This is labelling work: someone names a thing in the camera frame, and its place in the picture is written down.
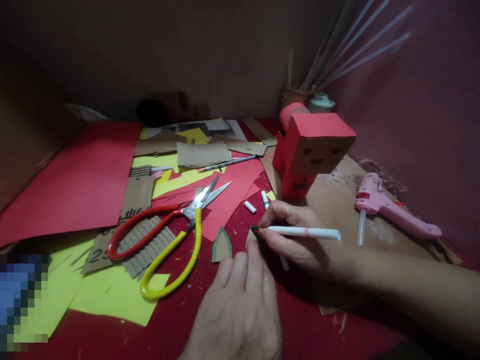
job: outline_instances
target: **scissor blade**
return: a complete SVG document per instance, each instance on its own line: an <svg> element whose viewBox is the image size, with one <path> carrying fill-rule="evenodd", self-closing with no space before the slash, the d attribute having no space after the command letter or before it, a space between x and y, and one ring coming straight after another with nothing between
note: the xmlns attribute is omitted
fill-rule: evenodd
<svg viewBox="0 0 480 360"><path fill-rule="evenodd" d="M203 203L209 198L210 193L212 192L213 188L217 184L217 181L219 180L219 176L217 176L215 179L212 180L211 183L209 183L207 186L203 188L203 190L195 197L195 199L192 201L191 205L194 204L200 204L200 206L203 208Z"/></svg>
<svg viewBox="0 0 480 360"><path fill-rule="evenodd" d="M205 200L205 202L202 205L202 209L205 209L215 198L222 193L223 190L227 188L228 185L230 185L231 181L227 182L225 185L220 186L217 190L214 190L210 193L208 198Z"/></svg>

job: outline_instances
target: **finger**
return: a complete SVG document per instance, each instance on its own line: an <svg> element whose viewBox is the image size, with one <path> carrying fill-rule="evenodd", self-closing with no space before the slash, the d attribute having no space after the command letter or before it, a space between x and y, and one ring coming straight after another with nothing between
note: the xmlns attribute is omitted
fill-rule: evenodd
<svg viewBox="0 0 480 360"><path fill-rule="evenodd" d="M247 240L246 252L248 253L248 268L246 270L245 291L247 294L261 297L263 295L264 261L256 240Z"/></svg>
<svg viewBox="0 0 480 360"><path fill-rule="evenodd" d="M272 314L278 314L279 305L277 302L277 289L275 287L275 279L267 264L263 264L263 300L267 309Z"/></svg>
<svg viewBox="0 0 480 360"><path fill-rule="evenodd" d="M230 278L228 279L227 287L232 289L245 289L245 280L247 278L247 267L249 256L246 252L237 252L233 260L233 267L231 268Z"/></svg>
<svg viewBox="0 0 480 360"><path fill-rule="evenodd" d="M226 257L220 261L220 265L218 265L218 271L216 272L215 280L213 280L211 289L220 290L227 286L233 265L234 260L231 257Z"/></svg>
<svg viewBox="0 0 480 360"><path fill-rule="evenodd" d="M287 259L294 260L295 255L302 252L302 246L291 239L288 239L279 233L266 228L258 229L258 233L265 239L266 244L274 252L283 255Z"/></svg>
<svg viewBox="0 0 480 360"><path fill-rule="evenodd" d="M258 226L260 228L267 228L275 220L286 220L292 226L297 225L300 221L298 208L283 201L272 201L258 223Z"/></svg>

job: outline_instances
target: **person's left hand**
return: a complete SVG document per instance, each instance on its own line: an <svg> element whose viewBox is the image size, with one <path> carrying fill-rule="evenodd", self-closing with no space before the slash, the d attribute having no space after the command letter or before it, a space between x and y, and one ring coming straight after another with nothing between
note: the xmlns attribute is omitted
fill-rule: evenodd
<svg viewBox="0 0 480 360"><path fill-rule="evenodd" d="M254 239L225 258L196 315L180 359L280 359L275 281Z"/></svg>

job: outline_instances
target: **yellow scissor handle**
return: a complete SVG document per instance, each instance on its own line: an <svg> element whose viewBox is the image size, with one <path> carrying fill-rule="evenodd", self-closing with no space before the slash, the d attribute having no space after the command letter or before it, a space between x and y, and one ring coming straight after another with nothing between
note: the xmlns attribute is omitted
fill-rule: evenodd
<svg viewBox="0 0 480 360"><path fill-rule="evenodd" d="M192 272L195 264L200 255L200 248L202 247L202 209L198 208L195 212L195 246L193 247L193 253L191 254L190 261L188 262L185 270L176 278L174 282L170 285L164 287L160 290L152 290L149 288L150 279L152 278L157 267L162 263L162 261L177 247L177 245L184 239L187 235L185 231L181 231L178 236L173 240L170 245L168 245L165 250L163 250L160 255L156 257L155 260L150 264L146 269L140 280L140 292L146 299L159 299L170 294L176 288L178 288L182 283L188 278Z"/></svg>

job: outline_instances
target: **scissors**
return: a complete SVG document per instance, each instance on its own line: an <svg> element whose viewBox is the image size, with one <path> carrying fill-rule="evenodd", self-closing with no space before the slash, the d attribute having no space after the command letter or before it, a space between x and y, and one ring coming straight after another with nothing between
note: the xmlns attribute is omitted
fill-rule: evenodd
<svg viewBox="0 0 480 360"><path fill-rule="evenodd" d="M199 258L200 248L202 246L202 209L204 209L208 204L210 204L215 198L220 195L231 181L225 185L219 187L217 190L212 191L215 187L220 176L217 176L212 180L210 184L203 188L203 190L195 197L191 202L190 206L180 208L179 205L166 205L159 206L147 209L145 211L139 212L137 215L133 216L127 222L125 222L111 237L106 253L108 257L112 260L123 260L129 256L138 252L143 246L150 242L166 225L177 215L183 215L190 220L190 225L186 231L180 231L178 236L173 240L166 248L163 250L157 258L150 264L146 269L145 274L140 280L140 292L146 299L158 299L162 298L176 288L178 288L182 283L187 279L187 277L192 272L197 259ZM171 211L163 220L157 224L153 230L151 230L143 239L138 243L132 246L125 252L118 253L118 247L120 241L128 234L128 232L140 221L150 218L159 213L164 213ZM185 270L180 274L180 276L172 282L170 285L164 287L160 290L152 290L149 287L150 279L154 274L156 268L162 263L162 261L177 247L177 245L185 238L187 233L195 227L195 246L193 248L193 253L191 254L190 261L188 262Z"/></svg>

